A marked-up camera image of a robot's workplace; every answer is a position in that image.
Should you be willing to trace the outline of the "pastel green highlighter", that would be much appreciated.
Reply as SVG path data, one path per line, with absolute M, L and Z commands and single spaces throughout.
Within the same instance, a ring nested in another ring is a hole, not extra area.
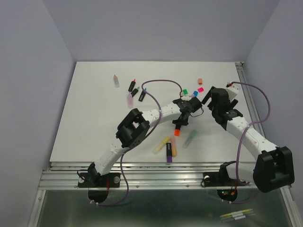
M 190 143 L 193 141 L 193 139 L 197 136 L 198 131 L 197 130 L 192 130 L 189 134 L 189 136 L 187 137 L 187 139 L 185 140 L 184 144 L 183 144 L 183 148 L 188 148 L 188 146 L 190 145 Z

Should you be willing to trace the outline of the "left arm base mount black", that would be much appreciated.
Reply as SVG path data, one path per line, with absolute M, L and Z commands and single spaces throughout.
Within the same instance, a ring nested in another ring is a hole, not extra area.
M 110 189 L 120 187 L 120 173 L 92 176 L 87 170 L 80 170 L 77 171 L 77 175 L 77 187 L 88 189 L 88 199 L 96 205 L 104 205 Z

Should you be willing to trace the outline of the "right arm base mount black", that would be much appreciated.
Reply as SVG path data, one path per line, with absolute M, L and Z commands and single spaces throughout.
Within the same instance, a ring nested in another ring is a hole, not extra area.
M 226 186 L 227 189 L 217 189 L 219 198 L 224 201 L 235 202 L 238 196 L 238 186 L 245 185 L 240 180 L 230 178 L 228 175 L 226 168 L 235 163 L 236 161 L 231 161 L 221 164 L 218 172 L 204 172 L 201 186 L 204 188 Z

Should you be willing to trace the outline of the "pink pen cap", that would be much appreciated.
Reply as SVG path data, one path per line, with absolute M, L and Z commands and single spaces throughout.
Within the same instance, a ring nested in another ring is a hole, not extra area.
M 203 89 L 202 87 L 200 87 L 200 88 L 197 89 L 197 91 L 198 91 L 199 93 L 201 93 L 201 92 L 204 91 L 204 89 Z

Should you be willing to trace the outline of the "black highlighter green cap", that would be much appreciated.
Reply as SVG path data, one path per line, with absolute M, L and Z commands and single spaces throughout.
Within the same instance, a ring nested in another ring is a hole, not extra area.
M 134 97 L 138 93 L 139 89 L 140 87 L 133 89 L 133 91 L 131 92 L 131 96 Z

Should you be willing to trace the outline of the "black highlighter orange cap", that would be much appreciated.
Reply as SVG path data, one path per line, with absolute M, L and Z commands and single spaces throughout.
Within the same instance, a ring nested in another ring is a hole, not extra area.
M 180 129 L 181 129 L 181 125 L 176 124 L 175 130 L 174 130 L 174 135 L 175 136 L 179 136 L 180 135 Z

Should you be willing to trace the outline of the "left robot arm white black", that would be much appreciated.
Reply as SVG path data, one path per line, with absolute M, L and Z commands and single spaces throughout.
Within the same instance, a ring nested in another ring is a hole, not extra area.
M 201 109 L 201 101 L 193 97 L 188 101 L 176 99 L 149 111 L 132 109 L 117 127 L 116 137 L 101 158 L 88 167 L 89 181 L 101 186 L 114 163 L 128 150 L 139 146 L 146 138 L 151 127 L 171 121 L 175 125 L 188 125 L 189 116 Z

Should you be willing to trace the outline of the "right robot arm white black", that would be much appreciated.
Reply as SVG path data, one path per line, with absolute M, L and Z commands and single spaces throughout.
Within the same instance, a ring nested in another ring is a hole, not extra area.
M 234 108 L 239 89 L 232 84 L 227 88 L 211 87 L 202 104 L 209 101 L 207 107 L 216 123 L 237 138 L 238 148 L 245 147 L 256 162 L 241 163 L 239 157 L 225 162 L 217 173 L 210 176 L 209 182 L 221 186 L 229 186 L 234 180 L 241 185 L 253 183 L 261 192 L 270 192 L 293 184 L 295 178 L 291 150 L 268 141 Z

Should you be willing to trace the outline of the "clear marker orange tip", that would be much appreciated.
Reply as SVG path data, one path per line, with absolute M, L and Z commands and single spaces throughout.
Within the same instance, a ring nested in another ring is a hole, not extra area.
M 118 77 L 116 75 L 113 76 L 113 80 L 114 80 L 115 87 L 120 87 L 119 80 L 118 80 Z

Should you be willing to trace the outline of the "black highlighter blue cap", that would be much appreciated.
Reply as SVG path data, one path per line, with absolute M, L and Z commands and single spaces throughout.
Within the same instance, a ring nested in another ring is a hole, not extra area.
M 142 102 L 144 100 L 145 95 L 146 95 L 146 89 L 144 88 L 139 96 L 138 101 Z

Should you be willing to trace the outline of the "pastel purple highlighter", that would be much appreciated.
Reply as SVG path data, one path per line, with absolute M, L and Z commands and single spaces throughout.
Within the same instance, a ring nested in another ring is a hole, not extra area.
M 127 105 L 128 105 L 128 108 L 130 108 L 130 109 L 133 108 L 133 96 L 132 96 L 131 92 L 127 96 Z

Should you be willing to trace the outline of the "black highlighter pink tip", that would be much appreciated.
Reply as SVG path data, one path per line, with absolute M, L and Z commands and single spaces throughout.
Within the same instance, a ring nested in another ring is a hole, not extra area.
M 130 83 L 130 86 L 128 88 L 128 92 L 132 92 L 133 91 L 135 84 L 136 84 L 136 80 L 134 79 Z

